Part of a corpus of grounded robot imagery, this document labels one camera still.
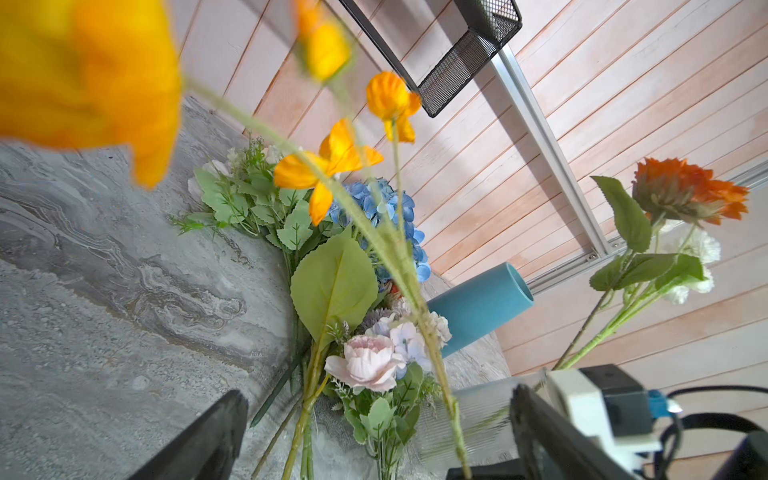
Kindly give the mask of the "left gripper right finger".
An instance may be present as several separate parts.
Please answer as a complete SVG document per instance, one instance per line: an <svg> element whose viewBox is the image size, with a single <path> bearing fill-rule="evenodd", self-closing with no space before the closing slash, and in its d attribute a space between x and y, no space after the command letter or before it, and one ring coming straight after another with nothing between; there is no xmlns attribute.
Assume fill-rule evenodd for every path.
<svg viewBox="0 0 768 480"><path fill-rule="evenodd" d="M532 388L513 390L510 419L519 479L632 479Z"/></svg>

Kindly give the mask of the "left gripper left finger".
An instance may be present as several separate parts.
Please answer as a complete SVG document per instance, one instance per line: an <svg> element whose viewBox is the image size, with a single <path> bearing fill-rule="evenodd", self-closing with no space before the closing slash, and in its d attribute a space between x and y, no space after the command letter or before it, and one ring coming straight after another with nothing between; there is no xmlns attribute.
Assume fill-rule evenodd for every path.
<svg viewBox="0 0 768 480"><path fill-rule="evenodd" d="M247 413L246 397L228 391L129 479L229 479Z"/></svg>

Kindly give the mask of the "clear glass vase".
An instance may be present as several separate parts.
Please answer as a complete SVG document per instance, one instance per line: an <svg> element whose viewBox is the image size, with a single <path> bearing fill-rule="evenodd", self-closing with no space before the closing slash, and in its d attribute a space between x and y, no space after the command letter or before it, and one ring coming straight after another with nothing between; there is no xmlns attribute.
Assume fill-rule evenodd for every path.
<svg viewBox="0 0 768 480"><path fill-rule="evenodd" d="M547 376L548 371L541 369L454 393L470 465L491 465L518 457L510 420L513 391L519 385L527 385L546 396ZM433 473L444 473L460 465L452 424L442 405L428 407L421 414L412 446L418 462Z"/></svg>

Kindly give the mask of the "pink purple mixed bouquet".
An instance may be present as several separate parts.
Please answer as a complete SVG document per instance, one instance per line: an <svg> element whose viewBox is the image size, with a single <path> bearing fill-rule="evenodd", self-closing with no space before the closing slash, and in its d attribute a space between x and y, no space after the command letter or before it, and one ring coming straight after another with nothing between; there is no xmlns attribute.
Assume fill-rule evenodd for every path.
<svg viewBox="0 0 768 480"><path fill-rule="evenodd" d="M401 299L370 311L362 331L325 361L355 441L376 462L379 479L396 479L422 411L442 393L426 336Z"/></svg>

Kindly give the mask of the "white ranunculus flower stem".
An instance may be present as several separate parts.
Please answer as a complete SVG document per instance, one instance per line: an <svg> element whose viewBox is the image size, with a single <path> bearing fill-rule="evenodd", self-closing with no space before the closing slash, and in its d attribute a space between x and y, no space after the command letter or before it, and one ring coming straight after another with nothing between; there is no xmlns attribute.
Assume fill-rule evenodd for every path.
<svg viewBox="0 0 768 480"><path fill-rule="evenodd" d="M657 301L682 304L692 290L708 293L713 289L708 265L720 258L719 243L694 225L682 238L663 245L662 236L678 224L669 221L660 227L652 237L651 251L627 249L590 277L589 286L601 296L554 364L556 370L576 366Z"/></svg>

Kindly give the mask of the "blue hydrangea flower stem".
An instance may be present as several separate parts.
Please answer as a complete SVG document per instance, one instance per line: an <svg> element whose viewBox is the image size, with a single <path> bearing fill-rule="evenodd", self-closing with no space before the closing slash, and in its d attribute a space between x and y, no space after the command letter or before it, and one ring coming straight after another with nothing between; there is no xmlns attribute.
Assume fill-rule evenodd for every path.
<svg viewBox="0 0 768 480"><path fill-rule="evenodd" d="M302 455L304 479L313 476L310 423L317 399L327 394L336 398L341 408L331 377L324 370L326 359L339 355L343 344L361 333L370 311L391 309L399 301L385 299L386 293L396 291L394 279L343 206L333 203L324 221L328 240L309 252L291 277L291 298L311 337L305 386L292 411L298 417L292 450ZM415 314L411 315L426 336L427 348L429 332L435 333L439 347L451 339L445 318L431 313L418 322Z"/></svg>

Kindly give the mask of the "orange gerbera flower stem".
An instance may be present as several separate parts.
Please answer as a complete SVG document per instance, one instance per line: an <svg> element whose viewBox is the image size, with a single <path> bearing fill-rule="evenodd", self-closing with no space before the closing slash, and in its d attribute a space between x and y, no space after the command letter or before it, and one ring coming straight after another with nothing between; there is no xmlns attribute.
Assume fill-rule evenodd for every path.
<svg viewBox="0 0 768 480"><path fill-rule="evenodd" d="M624 252L651 251L654 233L669 221L679 224L662 236L663 245L682 238L694 225L706 231L708 225L740 221L748 212L748 187L720 180L712 170L685 159L644 158L637 165L630 190L613 177L593 180L613 211Z"/></svg>

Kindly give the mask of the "yellow poppy flower stem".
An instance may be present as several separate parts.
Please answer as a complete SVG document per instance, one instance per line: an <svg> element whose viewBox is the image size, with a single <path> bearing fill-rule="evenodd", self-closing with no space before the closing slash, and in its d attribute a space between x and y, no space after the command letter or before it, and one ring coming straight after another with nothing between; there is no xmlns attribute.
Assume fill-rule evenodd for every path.
<svg viewBox="0 0 768 480"><path fill-rule="evenodd" d="M1 135L53 150L125 146L134 181L165 177L181 126L184 81L162 1L5 1L1 5ZM401 230L372 227L336 181L379 162L351 124L336 125L318 153L286 139L276 182L311 189L314 223L340 201L410 301L435 373L446 377L436 331Z"/></svg>

